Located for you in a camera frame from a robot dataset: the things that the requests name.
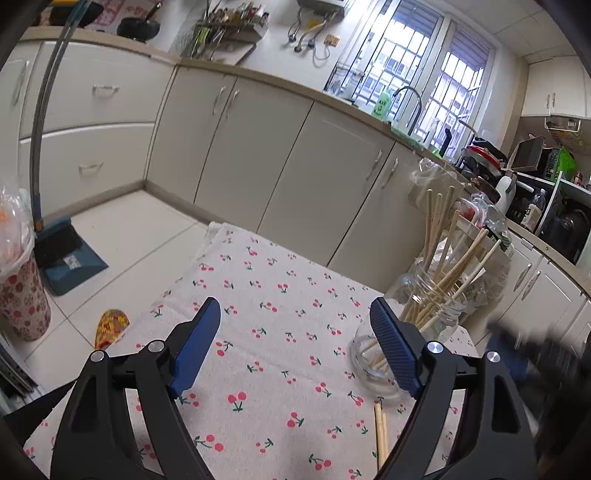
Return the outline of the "clear glass jar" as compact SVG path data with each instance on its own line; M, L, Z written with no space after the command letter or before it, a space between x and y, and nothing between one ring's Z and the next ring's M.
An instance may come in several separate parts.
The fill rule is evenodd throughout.
M441 343L455 333L468 306L457 284L443 292L420 260L399 277L384 299L398 320L416 327L426 340ZM394 401L401 397L369 317L362 320L349 343L349 360L363 388L377 399Z

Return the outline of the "cherry print tablecloth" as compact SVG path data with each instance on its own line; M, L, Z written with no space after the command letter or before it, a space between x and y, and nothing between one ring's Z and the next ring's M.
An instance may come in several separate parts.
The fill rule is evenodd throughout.
M197 381L177 400L197 452L218 479L371 479L376 395L349 343L374 289L263 237L194 225L119 276L57 298L25 361L45 390L75 378L110 309L130 324L109 347L133 353L191 319L207 298L221 326Z

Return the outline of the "blue dustpan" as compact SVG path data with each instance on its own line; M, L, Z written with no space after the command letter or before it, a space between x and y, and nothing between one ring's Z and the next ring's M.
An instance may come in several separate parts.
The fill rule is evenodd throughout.
M108 268L70 218L59 219L37 233L34 255L44 285L54 296L70 292Z

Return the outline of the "floral trash bin with bag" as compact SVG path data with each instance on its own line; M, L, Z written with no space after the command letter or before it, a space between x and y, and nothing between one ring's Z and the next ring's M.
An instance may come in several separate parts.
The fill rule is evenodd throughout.
M1 185L1 317L21 339L47 331L51 308L34 256L35 232L29 194Z

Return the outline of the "white metal shelf rack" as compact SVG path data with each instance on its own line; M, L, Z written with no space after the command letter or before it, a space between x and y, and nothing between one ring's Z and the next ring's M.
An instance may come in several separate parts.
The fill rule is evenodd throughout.
M561 214L567 203L585 211L590 210L590 191L567 180L563 172L559 173L555 181L518 172L517 180L521 185L528 185L535 190L544 189L546 192L546 208L534 230L536 235L540 235L545 225Z

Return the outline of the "black microwave oven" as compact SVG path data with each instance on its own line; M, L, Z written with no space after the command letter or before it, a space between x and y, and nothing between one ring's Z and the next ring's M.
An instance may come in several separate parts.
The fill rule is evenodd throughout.
M519 142L509 159L508 168L537 178L554 180L557 176L560 149L546 147L543 137Z

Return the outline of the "green dish soap bottle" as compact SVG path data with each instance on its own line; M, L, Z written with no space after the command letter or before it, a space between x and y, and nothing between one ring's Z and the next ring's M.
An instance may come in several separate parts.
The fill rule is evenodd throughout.
M384 90L377 98L372 115L382 122L386 122L391 112L393 100L393 91L389 89Z

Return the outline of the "black sink faucet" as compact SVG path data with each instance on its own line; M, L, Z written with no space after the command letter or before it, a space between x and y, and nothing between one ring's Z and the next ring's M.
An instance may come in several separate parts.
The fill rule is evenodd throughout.
M396 91L394 91L394 96L393 98L396 99L398 98L402 93L410 91L412 94L415 95L415 97L417 98L417 105L414 107L413 109L413 113L411 114L410 118L409 118L409 124L407 127L407 135L409 137L412 136L412 134L414 133L414 130L416 128L416 125L421 117L422 111L423 111L423 102L422 102L422 96L421 94L412 86L410 85L406 85L406 86L402 86L399 89L397 89Z

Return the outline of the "window with security bars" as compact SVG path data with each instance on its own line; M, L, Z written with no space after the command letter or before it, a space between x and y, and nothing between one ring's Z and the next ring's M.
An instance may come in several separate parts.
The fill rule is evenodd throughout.
M465 22L426 1L379 1L356 28L325 82L325 92L370 112L386 89L414 87L423 111L412 137L449 159L471 132L492 73L496 49ZM393 100L388 121L407 133L417 105L410 91Z

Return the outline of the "white upper cabinets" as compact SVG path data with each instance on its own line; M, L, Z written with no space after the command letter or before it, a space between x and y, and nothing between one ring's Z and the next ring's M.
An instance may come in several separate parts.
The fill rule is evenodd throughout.
M590 118L590 77L577 56L529 66L522 116Z

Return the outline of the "black wok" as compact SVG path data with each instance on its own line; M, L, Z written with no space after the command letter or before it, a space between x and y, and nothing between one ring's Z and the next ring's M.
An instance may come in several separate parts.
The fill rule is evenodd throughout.
M116 34L120 37L146 43L160 31L160 24L153 20L154 15L162 7L157 2L144 17L126 17L119 23Z

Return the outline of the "utensil rack on wall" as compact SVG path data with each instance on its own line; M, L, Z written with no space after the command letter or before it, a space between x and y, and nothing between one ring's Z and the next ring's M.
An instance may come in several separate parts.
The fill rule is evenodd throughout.
M204 14L190 30L188 44L181 55L186 58L238 65L266 35L270 13L263 4L244 1L228 6L217 1L206 3Z

